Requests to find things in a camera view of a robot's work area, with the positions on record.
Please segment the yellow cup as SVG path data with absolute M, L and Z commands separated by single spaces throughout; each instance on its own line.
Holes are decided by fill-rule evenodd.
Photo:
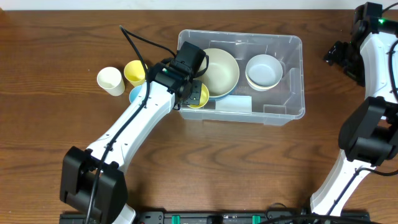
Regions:
M 124 76 L 133 86 L 142 85 L 146 80 L 144 67 L 140 60 L 130 61 L 124 67 Z
M 188 105 L 188 107 L 189 108 L 195 108 L 195 109 L 202 108 L 202 107 L 204 107 L 207 104 L 209 98 L 210 98 L 209 90 L 206 87 L 206 85 L 202 83 L 201 84 L 201 94 L 200 94 L 200 102 L 199 102 L 199 104 L 198 105 Z

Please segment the small grey bowl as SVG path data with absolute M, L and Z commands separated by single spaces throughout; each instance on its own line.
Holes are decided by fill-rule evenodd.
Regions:
M 275 75 L 282 77 L 283 68 L 280 62 L 273 56 L 260 54 L 249 60 L 246 65 L 245 75 L 250 76 L 254 81 L 255 77 L 261 75 Z

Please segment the small white bowl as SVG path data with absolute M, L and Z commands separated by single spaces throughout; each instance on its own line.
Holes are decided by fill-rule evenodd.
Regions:
M 260 85 L 255 84 L 253 81 L 248 80 L 249 86 L 252 89 L 256 90 L 256 91 L 267 91 L 267 90 L 270 90 L 271 88 L 274 88 L 278 83 L 279 82 L 273 83 L 272 85 L 268 85 L 268 86 L 260 86 Z

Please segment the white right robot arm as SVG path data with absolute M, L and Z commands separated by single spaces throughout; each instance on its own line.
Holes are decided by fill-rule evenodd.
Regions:
M 361 181 L 397 155 L 397 22 L 358 20 L 349 43 L 359 54 L 365 100 L 343 123 L 340 153 L 322 186 L 310 197 L 310 211 L 340 216 Z

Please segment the cream cup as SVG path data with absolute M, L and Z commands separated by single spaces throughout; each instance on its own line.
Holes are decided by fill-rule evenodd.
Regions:
M 98 85 L 112 96 L 120 96 L 125 91 L 121 72 L 115 67 L 101 69 L 96 77 Z

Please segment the small yellow bowl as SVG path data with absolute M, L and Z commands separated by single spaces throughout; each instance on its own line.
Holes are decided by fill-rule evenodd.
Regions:
M 255 77 L 255 80 L 253 81 L 251 77 L 247 75 L 246 79 L 249 86 L 256 91 L 267 91 L 274 88 L 281 81 L 282 77 L 275 75 L 261 75 L 259 77 Z

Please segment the large cream bowl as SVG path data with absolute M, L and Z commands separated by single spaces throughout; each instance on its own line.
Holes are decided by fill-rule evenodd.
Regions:
M 204 75 L 197 78 L 209 90 L 210 96 L 220 96 L 231 91 L 239 81 L 240 69 L 236 59 L 222 49 L 205 49 L 209 66 Z

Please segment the light blue cup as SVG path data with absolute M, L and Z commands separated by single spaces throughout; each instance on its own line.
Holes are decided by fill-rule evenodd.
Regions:
M 130 101 L 130 103 L 133 103 L 134 100 L 137 98 L 137 96 L 138 96 L 139 93 L 140 93 L 141 88 L 142 88 L 141 85 L 135 86 L 135 87 L 130 91 L 130 93 L 129 93 L 129 101 Z

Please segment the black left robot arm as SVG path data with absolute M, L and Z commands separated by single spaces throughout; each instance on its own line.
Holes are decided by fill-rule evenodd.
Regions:
M 125 172 L 154 126 L 176 106 L 197 105 L 208 61 L 168 58 L 148 69 L 136 99 L 85 150 L 75 146 L 62 163 L 60 200 L 84 213 L 83 223 L 132 223 Z

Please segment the yellow cup front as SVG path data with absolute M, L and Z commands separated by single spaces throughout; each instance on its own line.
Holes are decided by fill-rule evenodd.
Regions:
M 200 94 L 200 102 L 199 102 L 199 104 L 198 105 L 188 105 L 188 107 L 189 108 L 195 108 L 195 109 L 202 108 L 202 107 L 204 107 L 207 104 L 209 98 L 210 98 L 209 90 L 206 87 L 206 85 L 202 83 L 201 84 L 201 94 Z

